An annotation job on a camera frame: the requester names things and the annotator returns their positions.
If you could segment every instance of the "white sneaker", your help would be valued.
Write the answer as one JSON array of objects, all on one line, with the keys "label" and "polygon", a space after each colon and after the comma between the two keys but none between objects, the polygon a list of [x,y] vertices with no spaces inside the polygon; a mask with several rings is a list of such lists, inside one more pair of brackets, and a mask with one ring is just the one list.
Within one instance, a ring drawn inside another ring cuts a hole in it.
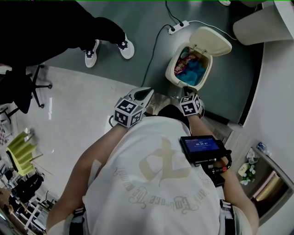
[{"label": "white sneaker", "polygon": [[95,65],[97,60],[96,49],[99,45],[100,41],[96,39],[95,46],[92,50],[87,50],[85,54],[85,63],[88,68],[91,68]]},{"label": "white sneaker", "polygon": [[122,56],[128,60],[133,57],[135,53],[135,48],[132,42],[128,40],[127,35],[124,35],[124,36],[125,36],[124,41],[120,44],[117,44],[117,46],[119,47],[119,50]]}]

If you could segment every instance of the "person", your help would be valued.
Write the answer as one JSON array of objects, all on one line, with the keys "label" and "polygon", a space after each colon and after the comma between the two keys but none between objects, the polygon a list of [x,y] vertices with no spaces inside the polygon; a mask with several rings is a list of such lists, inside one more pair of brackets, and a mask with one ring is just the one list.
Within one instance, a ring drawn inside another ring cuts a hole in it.
[{"label": "person", "polygon": [[36,190],[38,190],[44,178],[35,173],[33,176],[29,177],[26,181],[20,180],[15,188],[11,190],[11,195],[9,196],[9,205],[4,205],[4,211],[7,214],[16,212],[18,214],[27,212],[28,208],[26,203],[35,195]]},{"label": "person", "polygon": [[[185,117],[168,105],[130,129],[115,125],[75,164],[49,213],[48,234],[73,234],[78,229],[78,234],[93,235],[223,234],[217,189],[201,166],[190,165],[179,143],[190,130],[194,136],[212,135],[200,118]],[[217,167],[226,164],[226,158],[215,162]],[[255,206],[231,169],[221,175],[237,234],[255,235]],[[82,229],[75,222],[78,214],[83,215]]]},{"label": "person", "polygon": [[0,64],[12,68],[39,65],[68,48],[85,51],[85,64],[93,67],[100,40],[118,46],[125,59],[135,52],[125,32],[113,21],[93,17],[76,1],[1,2]]}]

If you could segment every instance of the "printed graphic on shirt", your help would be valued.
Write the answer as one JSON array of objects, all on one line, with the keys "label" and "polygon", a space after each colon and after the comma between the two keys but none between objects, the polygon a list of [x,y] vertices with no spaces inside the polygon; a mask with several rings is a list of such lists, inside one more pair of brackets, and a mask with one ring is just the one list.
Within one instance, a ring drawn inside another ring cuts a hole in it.
[{"label": "printed graphic on shirt", "polygon": [[[139,162],[139,169],[147,182],[152,182],[159,172],[162,172],[162,176],[159,179],[158,186],[164,179],[183,179],[188,177],[192,168],[180,168],[173,170],[172,156],[178,151],[172,149],[171,142],[167,138],[162,138],[162,148],[156,149],[153,153],[146,156]],[[162,158],[162,165],[159,171],[153,171],[148,163],[148,157],[157,156]],[[196,191],[193,194],[183,194],[175,196],[173,200],[170,198],[164,198],[162,196],[149,193],[147,187],[142,185],[133,185],[128,175],[128,168],[116,167],[113,173],[114,177],[119,176],[124,188],[129,192],[128,202],[132,204],[138,204],[141,209],[145,209],[148,206],[160,206],[169,207],[174,212],[180,212],[181,214],[187,214],[191,211],[196,211],[200,208],[202,201],[211,190],[214,189],[213,182],[203,173],[199,173],[198,177],[203,182],[202,189]]]}]

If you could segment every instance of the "tiled floor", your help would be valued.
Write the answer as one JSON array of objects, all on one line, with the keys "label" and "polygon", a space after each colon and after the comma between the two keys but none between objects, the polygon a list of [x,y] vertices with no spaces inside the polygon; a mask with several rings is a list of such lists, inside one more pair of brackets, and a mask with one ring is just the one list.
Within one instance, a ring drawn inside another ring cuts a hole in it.
[{"label": "tiled floor", "polygon": [[39,74],[53,84],[51,90],[39,90],[44,109],[32,99],[28,114],[17,112],[12,124],[14,135],[26,128],[35,132],[36,155],[44,155],[34,165],[45,174],[43,186],[59,197],[83,151],[110,129],[108,118],[117,100],[134,86],[55,67]]}]

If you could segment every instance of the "handheld device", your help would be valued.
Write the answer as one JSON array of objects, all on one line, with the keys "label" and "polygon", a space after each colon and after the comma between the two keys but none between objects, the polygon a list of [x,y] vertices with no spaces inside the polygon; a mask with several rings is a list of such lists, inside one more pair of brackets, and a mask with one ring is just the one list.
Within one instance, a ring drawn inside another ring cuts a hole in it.
[{"label": "handheld device", "polygon": [[[221,186],[225,180],[219,175],[230,168],[232,164],[231,150],[227,150],[220,140],[216,140],[212,135],[204,136],[184,136],[180,139],[186,159],[193,163],[195,167],[200,164],[203,170],[209,175],[215,186]],[[228,159],[225,167],[213,167],[213,163],[222,157]]]}]

